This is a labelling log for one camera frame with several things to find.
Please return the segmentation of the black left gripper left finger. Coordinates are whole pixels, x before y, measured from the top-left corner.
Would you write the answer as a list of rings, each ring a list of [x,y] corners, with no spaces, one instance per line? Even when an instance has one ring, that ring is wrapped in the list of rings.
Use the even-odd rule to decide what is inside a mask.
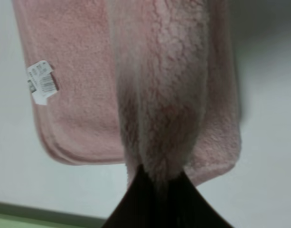
[[[104,228],[163,228],[164,197],[155,188],[142,165]]]

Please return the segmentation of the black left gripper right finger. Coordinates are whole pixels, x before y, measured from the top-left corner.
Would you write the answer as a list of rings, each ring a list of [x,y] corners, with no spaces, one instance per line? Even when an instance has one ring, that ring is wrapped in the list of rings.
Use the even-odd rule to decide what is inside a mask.
[[[202,197],[185,172],[169,182],[168,228],[231,228]]]

